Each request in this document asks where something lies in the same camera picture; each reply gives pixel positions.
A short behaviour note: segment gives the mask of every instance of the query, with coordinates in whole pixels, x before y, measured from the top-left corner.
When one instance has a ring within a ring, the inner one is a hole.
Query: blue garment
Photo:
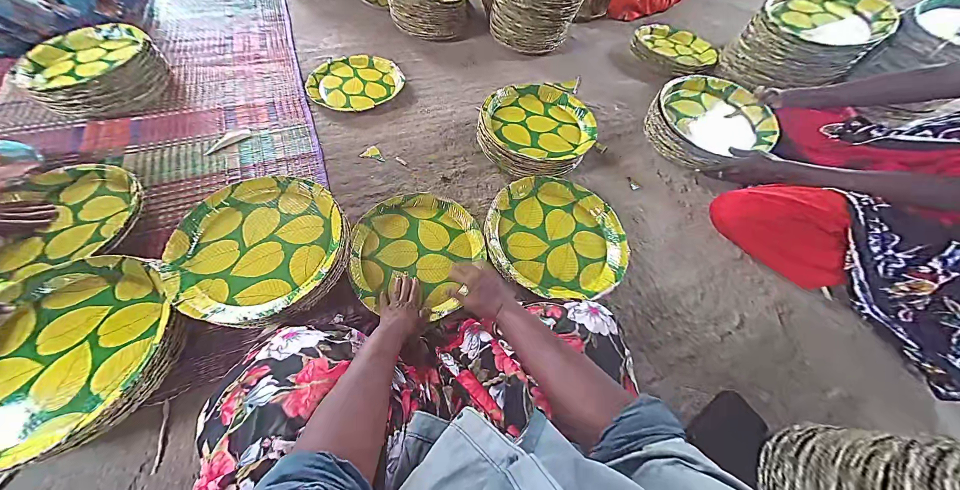
[[[447,422],[414,414],[388,490],[748,490],[685,439],[662,401],[642,395],[587,457],[535,411],[516,442],[467,408]],[[282,457],[256,490],[369,490],[359,471],[328,452]]]

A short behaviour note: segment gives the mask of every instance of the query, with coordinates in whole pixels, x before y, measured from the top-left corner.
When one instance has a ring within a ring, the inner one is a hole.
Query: floral print skirt
[[[637,394],[630,351],[606,307],[584,301],[537,302],[525,308]],[[362,332],[342,324],[291,326],[251,349],[200,410],[200,472],[194,490],[253,490],[293,448],[365,340]],[[532,410],[551,415],[544,394],[493,323],[440,322],[427,331],[424,342],[428,349],[420,360],[401,358],[396,365],[385,428],[388,479],[400,457],[404,426],[415,411],[451,420],[470,406],[514,437]]]

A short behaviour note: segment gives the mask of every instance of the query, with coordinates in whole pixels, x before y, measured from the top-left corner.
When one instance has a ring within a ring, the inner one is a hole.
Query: colorful striped mat
[[[307,106],[286,0],[152,0],[148,30],[173,67],[174,83],[149,112],[102,121],[70,120],[5,87],[0,138],[29,143],[51,165],[121,165],[140,179],[145,209],[116,250],[158,258],[193,206],[225,185],[294,175],[327,185],[324,155]],[[14,61],[0,59],[5,71]],[[210,156],[224,132],[254,136]],[[191,322],[190,341],[155,400],[218,380],[256,330]]]

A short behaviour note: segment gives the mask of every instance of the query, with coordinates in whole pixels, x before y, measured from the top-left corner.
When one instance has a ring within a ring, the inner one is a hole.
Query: concrete floor
[[[762,1],[686,0],[656,19],[719,44]],[[458,42],[415,40],[359,0],[290,0],[290,7],[304,71],[323,57],[366,52],[396,61],[409,79],[398,98],[371,112],[314,111],[331,190],[351,218],[415,190],[454,197],[482,218],[508,179],[474,142],[474,108],[504,85],[580,75],[578,96],[594,108],[609,149],[589,154],[570,178],[609,201],[629,234],[630,269],[606,303],[624,325],[645,391],[684,420],[732,388],[774,428],[817,421],[960,434],[958,411],[935,401],[854,312],[795,287],[714,231],[708,204],[730,187],[670,164],[643,137],[642,117],[664,79],[631,61],[636,23],[576,25],[558,52],[528,57],[498,46],[483,27]],[[357,157],[375,143],[410,166]],[[630,190],[627,176],[642,188]],[[161,410],[150,407],[86,447],[19,472],[8,489],[188,488],[198,470],[196,416],[209,394],[206,386],[173,402],[155,475]]]

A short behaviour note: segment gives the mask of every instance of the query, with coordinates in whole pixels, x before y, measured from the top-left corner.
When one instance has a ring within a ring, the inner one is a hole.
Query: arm
[[[634,398],[586,355],[570,349],[526,311],[489,266],[461,265],[450,278],[469,290],[465,296],[454,295],[468,311],[499,325],[569,437],[582,447],[593,447]]]
[[[881,74],[843,83],[758,91],[774,108],[846,108],[960,97],[960,62]]]
[[[960,177],[904,171],[858,171],[783,160],[760,152],[737,153],[744,157],[704,173],[744,185],[782,183],[802,187],[833,187],[870,194],[897,205],[960,211]]]
[[[372,483],[384,444],[390,385],[407,337],[421,326],[420,285],[398,278],[380,294],[380,324],[330,393],[319,403],[294,451],[330,453]]]

